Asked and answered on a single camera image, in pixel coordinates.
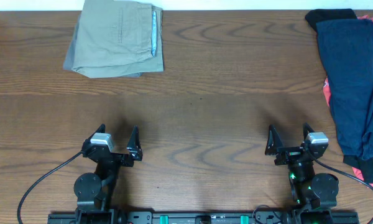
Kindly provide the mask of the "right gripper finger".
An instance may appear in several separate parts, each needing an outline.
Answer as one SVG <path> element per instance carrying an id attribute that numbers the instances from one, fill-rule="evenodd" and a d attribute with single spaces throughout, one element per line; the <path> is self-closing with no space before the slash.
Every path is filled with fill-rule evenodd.
<path id="1" fill-rule="evenodd" d="M 271 124 L 269 126 L 269 133 L 267 138 L 267 145 L 265 147 L 266 156 L 274 156 L 279 153 L 279 148 L 283 147 L 283 142 L 280 138 L 278 131 L 275 126 Z"/>
<path id="2" fill-rule="evenodd" d="M 303 137 L 304 140 L 309 140 L 310 139 L 310 134 L 314 133 L 315 131 L 313 128 L 308 124 L 304 123 L 303 124 Z"/>

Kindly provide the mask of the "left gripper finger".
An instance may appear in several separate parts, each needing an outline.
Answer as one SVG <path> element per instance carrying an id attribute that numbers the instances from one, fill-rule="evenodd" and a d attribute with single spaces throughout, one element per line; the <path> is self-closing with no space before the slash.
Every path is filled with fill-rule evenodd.
<path id="1" fill-rule="evenodd" d="M 99 128 L 87 138 L 88 143 L 99 143 L 104 142 L 106 140 L 106 133 L 105 133 L 105 125 L 101 124 Z"/>
<path id="2" fill-rule="evenodd" d="M 127 144 L 127 150 L 133 160 L 142 161 L 143 152 L 139 140 L 139 128 L 137 126 L 133 127 L 130 140 Z"/>

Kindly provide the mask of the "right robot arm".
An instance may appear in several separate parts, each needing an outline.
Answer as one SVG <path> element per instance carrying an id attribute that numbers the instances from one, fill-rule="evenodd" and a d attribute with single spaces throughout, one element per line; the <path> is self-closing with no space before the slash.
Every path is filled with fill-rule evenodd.
<path id="1" fill-rule="evenodd" d="M 323 132 L 315 132 L 303 125 L 303 141 L 299 146 L 286 147 L 274 125 L 269 126 L 266 156 L 275 156 L 276 166 L 286 165 L 293 200 L 310 210 L 326 209 L 337 205 L 339 180 L 327 173 L 317 174 L 313 162 L 323 156 L 329 139 Z"/>

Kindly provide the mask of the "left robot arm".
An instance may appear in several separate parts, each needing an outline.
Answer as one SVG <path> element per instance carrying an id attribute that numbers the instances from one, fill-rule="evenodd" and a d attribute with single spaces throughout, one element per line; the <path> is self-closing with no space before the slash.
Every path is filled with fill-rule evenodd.
<path id="1" fill-rule="evenodd" d="M 108 211 L 121 167 L 132 167 L 141 161 L 143 152 L 139 141 L 139 129 L 134 126 L 126 149 L 127 154 L 113 152 L 114 142 L 102 124 L 87 138 L 81 148 L 83 157 L 96 163 L 93 173 L 84 173 L 74 184 L 77 209 L 85 212 Z"/>

